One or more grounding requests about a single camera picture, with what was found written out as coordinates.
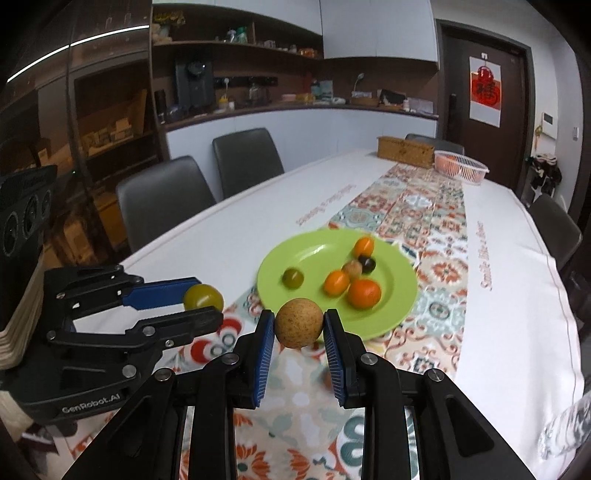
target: light strip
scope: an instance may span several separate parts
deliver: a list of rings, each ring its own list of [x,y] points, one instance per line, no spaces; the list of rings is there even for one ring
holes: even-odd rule
[[[29,65],[27,65],[26,67],[22,68],[21,70],[19,70],[18,72],[16,72],[14,75],[12,75],[6,81],[6,83],[10,82],[11,80],[14,80],[21,73],[26,72],[28,69],[30,69],[31,67],[34,67],[39,62],[41,62],[41,61],[43,61],[45,59],[48,59],[52,55],[55,55],[56,53],[59,53],[59,52],[65,50],[65,49],[67,49],[69,47],[75,47],[76,45],[81,45],[81,44],[86,43],[86,42],[88,42],[90,40],[96,40],[97,38],[108,37],[109,35],[115,35],[116,33],[131,32],[132,30],[142,30],[144,28],[149,28],[149,27],[150,27],[149,25],[138,25],[137,27],[122,28],[121,30],[113,30],[112,32],[101,33],[100,35],[95,35],[94,37],[83,38],[82,40],[75,41],[74,43],[72,43],[70,45],[64,45],[63,47],[60,47],[57,50],[54,50],[52,52],[49,52],[47,55],[43,55],[40,59],[37,59],[34,62],[32,62]]]

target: brown door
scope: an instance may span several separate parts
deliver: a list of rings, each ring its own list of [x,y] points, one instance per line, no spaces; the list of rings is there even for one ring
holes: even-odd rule
[[[443,31],[443,61],[447,128],[444,138],[463,145],[466,155],[484,163],[487,179],[515,189],[525,154],[527,95],[524,59],[519,52],[499,50],[482,43],[457,38]],[[470,119],[470,57],[499,65],[501,68],[501,120],[499,127]]]

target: gray chair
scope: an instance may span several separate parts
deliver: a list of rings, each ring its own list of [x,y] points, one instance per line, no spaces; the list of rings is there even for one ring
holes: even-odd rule
[[[440,138],[427,137],[426,135],[419,134],[408,134],[405,140],[414,140],[415,142],[426,143],[428,145],[434,146],[435,150],[445,150],[446,152],[466,155],[466,151],[461,145],[448,142],[447,140],[441,140]]]
[[[285,171],[266,128],[213,139],[224,198],[243,192]]]
[[[216,203],[189,156],[146,168],[122,181],[117,198],[132,252]]]
[[[569,215],[550,195],[543,193],[531,205],[529,213],[542,236],[548,252],[561,270],[579,247],[583,236]]]

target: brown speckled fruit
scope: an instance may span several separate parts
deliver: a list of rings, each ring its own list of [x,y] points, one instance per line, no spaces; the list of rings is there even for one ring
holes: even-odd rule
[[[359,260],[351,260],[350,262],[347,262],[345,265],[343,265],[341,270],[349,276],[351,281],[353,281],[361,276],[363,267],[361,266]]]
[[[275,316],[275,336],[287,348],[302,348],[314,343],[322,332],[324,314],[308,299],[293,299]]]

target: green plate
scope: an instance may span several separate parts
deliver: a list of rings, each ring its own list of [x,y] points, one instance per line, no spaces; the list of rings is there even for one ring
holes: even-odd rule
[[[337,309],[345,331],[369,340],[398,326],[408,315],[417,297],[417,277],[398,248],[374,238],[376,268],[370,275],[382,288],[382,298],[369,310],[356,310],[347,302],[346,292],[338,298],[327,296],[324,279],[333,270],[353,259],[355,242],[367,233],[355,230],[322,229],[303,233],[277,245],[262,261],[256,287],[265,308],[273,312],[291,299],[315,301],[325,312]],[[285,287],[283,272],[298,268],[304,283],[296,290]]]

